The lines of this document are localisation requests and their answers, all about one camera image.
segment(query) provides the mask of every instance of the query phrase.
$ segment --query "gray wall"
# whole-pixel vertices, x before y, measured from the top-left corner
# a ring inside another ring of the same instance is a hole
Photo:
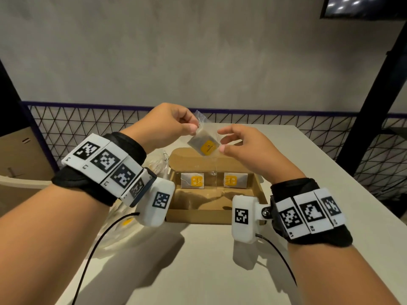
[[[23,100],[358,111],[403,23],[322,3],[0,0],[0,58]]]

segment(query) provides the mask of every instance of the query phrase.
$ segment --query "open cardboard box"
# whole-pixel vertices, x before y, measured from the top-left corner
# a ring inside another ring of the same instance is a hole
[[[261,204],[268,204],[257,176],[236,159],[219,152],[204,157],[193,148],[177,148],[170,155],[169,166],[176,190],[167,212],[168,222],[230,225],[235,195],[256,196]],[[184,172],[203,173],[205,188],[181,189]],[[225,172],[247,173],[247,188],[224,187]]]

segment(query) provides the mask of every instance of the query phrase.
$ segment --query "cardboard box in background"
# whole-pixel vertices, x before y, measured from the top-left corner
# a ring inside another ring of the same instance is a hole
[[[203,157],[192,148],[178,148],[171,153],[169,166],[176,191],[167,212],[168,222],[230,225],[235,195],[256,196],[261,204],[268,204],[257,176],[231,157],[220,153]],[[182,172],[203,173],[205,188],[181,189]],[[225,172],[247,173],[247,189],[224,187]]]
[[[50,180],[54,176],[30,127],[0,137],[0,175],[28,180]],[[0,216],[37,191],[0,185]]]

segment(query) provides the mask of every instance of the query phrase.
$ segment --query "black fabric wrap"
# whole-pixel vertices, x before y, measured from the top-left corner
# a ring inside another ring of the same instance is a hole
[[[348,228],[345,225],[335,227],[332,230],[323,231],[316,234],[308,234],[306,236],[290,239],[278,214],[276,203],[293,196],[304,194],[309,191],[319,189],[318,184],[314,179],[302,178],[289,180],[271,186],[273,196],[271,197],[273,228],[289,243],[299,245],[311,244],[329,244],[336,247],[348,247],[352,245],[353,238]]]
[[[114,142],[118,147],[129,154],[139,165],[144,163],[147,154],[143,147],[132,138],[118,132],[106,134],[103,137]],[[69,166],[65,166],[59,170],[52,178],[52,183],[65,188],[79,188],[96,200],[110,207],[117,199],[98,183]]]

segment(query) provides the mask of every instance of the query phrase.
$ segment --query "white table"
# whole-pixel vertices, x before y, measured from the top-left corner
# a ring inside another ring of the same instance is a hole
[[[252,126],[308,177],[330,189],[347,216],[354,245],[398,300],[407,304],[407,227],[294,126]],[[186,146],[186,141],[181,137],[166,151]],[[271,194],[269,187],[267,181],[262,183],[266,196]],[[264,235],[288,257],[285,241],[270,230]],[[84,264],[58,305],[72,300]],[[165,223],[158,229],[144,228],[113,256],[92,259],[77,300],[80,304],[296,305],[300,301],[289,272],[269,244],[234,249],[230,226]]]

